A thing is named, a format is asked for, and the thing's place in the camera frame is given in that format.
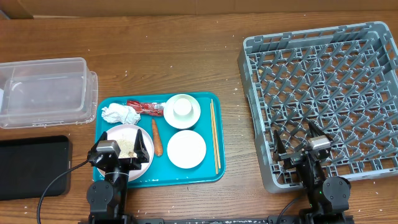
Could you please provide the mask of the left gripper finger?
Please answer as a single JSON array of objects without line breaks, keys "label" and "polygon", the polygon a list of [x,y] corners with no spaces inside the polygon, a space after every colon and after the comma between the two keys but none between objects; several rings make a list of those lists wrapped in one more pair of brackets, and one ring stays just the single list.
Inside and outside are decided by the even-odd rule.
[{"label": "left gripper finger", "polygon": [[144,144],[144,139],[141,129],[137,130],[136,139],[134,143],[134,153],[136,154],[139,163],[149,162],[149,153],[147,152],[146,146]]},{"label": "left gripper finger", "polygon": [[99,137],[99,139],[96,141],[96,143],[94,144],[94,149],[97,148],[97,146],[98,146],[98,144],[100,143],[100,141],[105,141],[105,140],[107,140],[107,138],[108,138],[108,134],[107,134],[106,131],[104,131],[104,132],[102,133],[102,135]]}]

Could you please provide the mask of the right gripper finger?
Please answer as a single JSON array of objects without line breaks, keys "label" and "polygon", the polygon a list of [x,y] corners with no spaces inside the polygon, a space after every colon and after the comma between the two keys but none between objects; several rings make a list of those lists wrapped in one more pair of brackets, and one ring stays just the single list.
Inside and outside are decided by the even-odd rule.
[{"label": "right gripper finger", "polygon": [[285,154],[285,146],[284,143],[282,142],[280,135],[278,131],[275,129],[274,130],[274,155],[278,156],[279,154]]},{"label": "right gripper finger", "polygon": [[324,135],[324,132],[312,121],[308,122],[308,128],[312,138]]}]

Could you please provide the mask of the rice and peanut scraps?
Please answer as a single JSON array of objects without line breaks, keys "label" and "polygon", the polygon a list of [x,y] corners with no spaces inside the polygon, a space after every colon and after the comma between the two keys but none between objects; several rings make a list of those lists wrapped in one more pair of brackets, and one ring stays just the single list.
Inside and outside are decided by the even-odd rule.
[{"label": "rice and peanut scraps", "polygon": [[134,152],[134,143],[132,141],[127,139],[118,139],[116,142],[121,150],[119,154],[120,159],[136,157],[136,153]]}]

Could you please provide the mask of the large pink plate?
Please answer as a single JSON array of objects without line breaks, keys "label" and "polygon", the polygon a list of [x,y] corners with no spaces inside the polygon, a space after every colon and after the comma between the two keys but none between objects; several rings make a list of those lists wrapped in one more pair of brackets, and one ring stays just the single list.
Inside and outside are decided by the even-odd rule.
[{"label": "large pink plate", "polygon": [[141,170],[132,170],[129,172],[129,181],[140,178],[150,167],[154,158],[154,144],[151,136],[142,128],[132,124],[120,124],[107,130],[109,140],[127,139],[135,143],[137,130],[141,129],[144,144],[149,153],[149,162],[141,165]]}]

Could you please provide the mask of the orange carrot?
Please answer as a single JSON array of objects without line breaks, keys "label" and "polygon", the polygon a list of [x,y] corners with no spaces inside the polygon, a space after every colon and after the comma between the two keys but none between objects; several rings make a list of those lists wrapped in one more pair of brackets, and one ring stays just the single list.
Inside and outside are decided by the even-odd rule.
[{"label": "orange carrot", "polygon": [[155,119],[152,119],[152,134],[153,134],[155,155],[160,157],[163,155],[163,146]]}]

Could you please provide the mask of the white napkin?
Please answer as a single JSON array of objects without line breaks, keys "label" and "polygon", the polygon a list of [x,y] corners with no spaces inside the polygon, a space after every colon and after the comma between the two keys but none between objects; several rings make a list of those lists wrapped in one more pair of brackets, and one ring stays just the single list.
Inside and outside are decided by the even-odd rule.
[{"label": "white napkin", "polygon": [[137,124],[141,120],[133,107],[117,103],[104,107],[101,117],[108,123]]}]

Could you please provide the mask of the red snack wrapper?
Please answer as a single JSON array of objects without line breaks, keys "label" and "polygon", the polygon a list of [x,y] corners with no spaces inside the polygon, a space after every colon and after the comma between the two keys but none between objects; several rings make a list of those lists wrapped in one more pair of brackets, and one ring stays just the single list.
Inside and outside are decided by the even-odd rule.
[{"label": "red snack wrapper", "polygon": [[126,104],[132,107],[137,114],[151,116],[163,116],[165,103],[143,103],[134,100],[127,100]]}]

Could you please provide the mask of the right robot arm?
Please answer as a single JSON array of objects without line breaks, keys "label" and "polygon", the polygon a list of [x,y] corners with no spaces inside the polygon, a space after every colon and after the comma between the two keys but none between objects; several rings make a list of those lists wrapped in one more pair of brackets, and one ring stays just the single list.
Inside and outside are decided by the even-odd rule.
[{"label": "right robot arm", "polygon": [[284,169],[296,169],[303,186],[302,196],[307,196],[310,207],[298,215],[284,215],[300,198],[289,202],[277,217],[277,223],[353,223],[353,217],[345,216],[349,209],[351,184],[348,179],[327,177],[321,161],[330,156],[332,138],[313,122],[308,123],[310,139],[299,151],[287,153],[279,133],[274,131],[274,160],[282,161]]}]

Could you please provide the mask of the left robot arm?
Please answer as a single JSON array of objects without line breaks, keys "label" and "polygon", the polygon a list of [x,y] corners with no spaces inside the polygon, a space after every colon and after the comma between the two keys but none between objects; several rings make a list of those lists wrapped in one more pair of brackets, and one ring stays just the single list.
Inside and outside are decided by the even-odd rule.
[{"label": "left robot arm", "polygon": [[150,160],[142,131],[138,130],[133,146],[136,157],[119,158],[121,152],[115,140],[103,132],[88,152],[88,162],[105,172],[104,179],[91,184],[86,193],[90,204],[89,223],[137,223],[125,212],[129,172],[139,170]]}]

